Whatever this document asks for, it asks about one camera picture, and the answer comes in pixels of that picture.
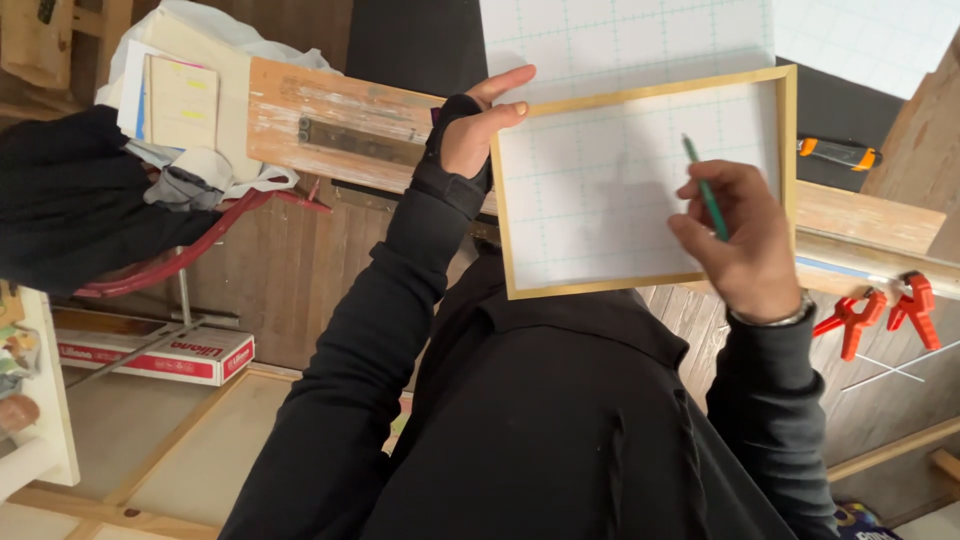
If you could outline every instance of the black long-sleeve shirt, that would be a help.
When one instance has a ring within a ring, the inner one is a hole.
[[[478,261],[434,321],[467,226],[407,191],[221,538],[835,537],[812,313],[786,327],[730,321],[707,419],[677,376],[686,344],[642,308],[507,302],[502,267]]]

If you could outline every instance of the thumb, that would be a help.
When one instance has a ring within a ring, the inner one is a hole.
[[[513,128],[527,117],[530,107],[525,101],[503,103],[470,117],[473,124],[470,131],[476,136],[488,139],[504,128]]]
[[[671,215],[666,223],[684,250],[696,258],[708,273],[720,262],[723,252],[730,248],[714,238],[707,228],[685,213]]]

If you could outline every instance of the wooden floor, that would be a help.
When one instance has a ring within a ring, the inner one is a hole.
[[[320,48],[333,67],[347,61],[350,0],[205,0],[241,21],[254,24],[266,38],[300,50]],[[142,16],[149,2],[138,4]],[[938,257],[960,260],[960,51],[957,42],[938,72],[928,78],[917,98],[904,109],[883,151],[883,167],[871,173],[864,191],[948,213],[946,233],[934,251]],[[303,178],[307,189],[313,178]],[[382,239],[390,214],[338,201],[337,191],[324,180],[320,199],[333,206],[332,215],[272,201],[241,218],[225,236],[190,267],[195,307],[234,313],[242,328],[257,339],[257,359],[300,369],[313,352],[333,308],[356,275],[370,262],[368,252]],[[458,258],[451,269],[456,279],[466,265]],[[172,283],[115,299],[114,308],[164,315],[175,305]],[[727,328],[724,308],[715,296],[684,288],[661,286],[643,290],[650,309],[674,332],[690,342],[681,374],[698,402],[714,374],[714,357],[723,346]],[[815,294],[821,317],[832,312],[835,297]],[[945,344],[960,339],[960,306],[940,301],[936,324]],[[841,389],[879,373],[864,360],[839,358],[841,334],[834,332],[814,343],[813,363],[828,382],[823,405],[828,413],[828,464],[863,454],[911,432],[960,414],[960,347],[941,353],[909,372],[920,383],[893,374],[849,393]],[[864,335],[860,353],[889,365],[922,354],[919,339],[907,326],[890,333],[873,327]],[[916,452],[885,466],[883,474],[861,473],[839,482],[837,496],[857,497],[881,515],[902,516],[935,504],[946,494],[926,479],[924,453]],[[897,496],[884,482],[922,482],[916,493]]]

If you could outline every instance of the wristwatch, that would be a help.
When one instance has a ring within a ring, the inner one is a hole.
[[[817,308],[817,303],[813,302],[813,299],[810,298],[809,291],[807,291],[806,289],[801,289],[800,307],[797,308],[797,310],[794,311],[792,315],[790,315],[785,319],[774,321],[772,323],[758,325],[755,323],[751,323],[750,321],[744,320],[743,317],[741,317],[736,311],[733,311],[732,309],[730,311],[730,315],[732,315],[734,319],[740,321],[741,323],[745,325],[750,325],[752,327],[785,327],[787,325],[792,325],[795,323],[799,323],[800,321],[803,321],[804,317],[806,317],[806,315],[810,312],[810,310],[816,309],[816,308]]]

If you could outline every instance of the wooden picture frame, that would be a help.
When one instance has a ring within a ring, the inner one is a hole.
[[[768,67],[756,71],[745,71],[731,75],[706,77],[665,85],[645,86],[589,97],[566,99],[531,106],[528,116],[541,116],[558,112],[592,109],[610,105],[619,105],[636,99],[662,96],[714,88],[719,86],[746,85],[750,83],[776,82],[777,92],[777,141],[780,158],[780,203],[790,220],[790,243],[795,245],[794,219],[796,214],[797,180],[797,66]],[[557,296],[583,292],[597,292],[629,287],[662,285],[669,283],[698,282],[707,277],[703,272],[683,274],[663,274],[640,278],[623,278],[598,282],[585,282],[563,285],[550,285],[529,289],[517,289],[514,277],[513,252],[510,242],[510,220],[507,215],[506,192],[503,185],[503,170],[500,157],[500,145],[497,135],[491,139],[491,159],[493,185],[496,194],[497,213],[499,214],[500,236],[503,244],[504,273],[507,279],[507,297],[510,300]]]

